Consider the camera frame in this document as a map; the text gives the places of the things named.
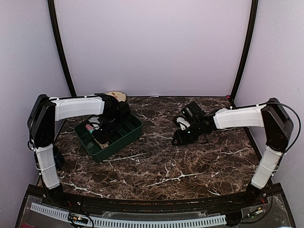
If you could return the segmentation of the striped beige brown sock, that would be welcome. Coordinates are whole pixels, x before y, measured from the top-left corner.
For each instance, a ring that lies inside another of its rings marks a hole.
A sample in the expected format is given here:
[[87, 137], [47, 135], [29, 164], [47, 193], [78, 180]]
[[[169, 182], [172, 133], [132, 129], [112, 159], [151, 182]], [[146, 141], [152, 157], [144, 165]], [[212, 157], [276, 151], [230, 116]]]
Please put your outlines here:
[[100, 148], [101, 148], [102, 150], [104, 150], [104, 149], [106, 149], [106, 148], [110, 145], [110, 143], [109, 143], [109, 142], [106, 142], [106, 143], [98, 143], [98, 145], [100, 146]]

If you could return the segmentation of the pink sock with green patches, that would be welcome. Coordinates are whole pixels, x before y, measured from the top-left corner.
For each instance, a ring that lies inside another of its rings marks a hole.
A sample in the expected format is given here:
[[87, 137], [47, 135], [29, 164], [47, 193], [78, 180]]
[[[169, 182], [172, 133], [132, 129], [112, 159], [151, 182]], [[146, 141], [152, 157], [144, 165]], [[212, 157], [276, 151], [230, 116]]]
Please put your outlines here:
[[92, 125], [90, 125], [90, 124], [86, 124], [85, 127], [89, 131], [89, 133], [92, 133], [93, 130], [94, 130], [94, 127]]

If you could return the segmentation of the green plastic divider tray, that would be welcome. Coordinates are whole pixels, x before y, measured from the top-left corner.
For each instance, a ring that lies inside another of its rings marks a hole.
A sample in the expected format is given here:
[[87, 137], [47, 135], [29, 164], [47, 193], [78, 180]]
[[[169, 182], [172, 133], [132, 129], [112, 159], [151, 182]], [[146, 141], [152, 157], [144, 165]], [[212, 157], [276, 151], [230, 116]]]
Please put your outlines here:
[[74, 131], [78, 136], [81, 144], [86, 152], [93, 158], [95, 162], [102, 162], [114, 155], [119, 150], [139, 139], [142, 135], [143, 123], [135, 115], [131, 114], [118, 128], [118, 131], [111, 137], [110, 145], [102, 150], [91, 133], [86, 129], [85, 125], [88, 122], [82, 122], [76, 127]]

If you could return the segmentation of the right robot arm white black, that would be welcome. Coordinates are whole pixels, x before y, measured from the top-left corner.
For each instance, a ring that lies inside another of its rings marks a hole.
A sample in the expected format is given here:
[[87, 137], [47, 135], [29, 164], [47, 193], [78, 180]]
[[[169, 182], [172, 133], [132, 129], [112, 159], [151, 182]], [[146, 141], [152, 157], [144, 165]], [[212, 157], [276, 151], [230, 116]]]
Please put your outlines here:
[[196, 102], [191, 102], [181, 110], [181, 116], [173, 119], [178, 130], [174, 132], [171, 143], [175, 146], [188, 145], [197, 142], [202, 135], [232, 128], [264, 129], [266, 148], [249, 184], [252, 188], [242, 196], [245, 205], [253, 206], [261, 198], [259, 190], [266, 186], [277, 171], [283, 155], [294, 145], [294, 142], [290, 142], [294, 123], [287, 108], [278, 99], [270, 98], [260, 104], [230, 106], [206, 113]]

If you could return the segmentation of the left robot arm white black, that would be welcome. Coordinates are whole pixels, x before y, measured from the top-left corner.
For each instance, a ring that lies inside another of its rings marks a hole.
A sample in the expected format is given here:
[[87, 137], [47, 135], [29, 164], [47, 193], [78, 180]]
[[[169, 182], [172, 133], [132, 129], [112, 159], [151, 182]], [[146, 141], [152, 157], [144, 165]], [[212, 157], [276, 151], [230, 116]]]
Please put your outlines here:
[[46, 94], [38, 96], [28, 118], [29, 148], [37, 158], [37, 170], [42, 176], [46, 188], [51, 190], [48, 199], [57, 207], [67, 203], [67, 196], [60, 190], [60, 180], [56, 171], [54, 159], [55, 123], [57, 121], [85, 116], [102, 116], [103, 125], [107, 130], [98, 127], [94, 132], [101, 136], [112, 135], [113, 129], [130, 115], [130, 108], [126, 101], [104, 93], [78, 97], [48, 97]]

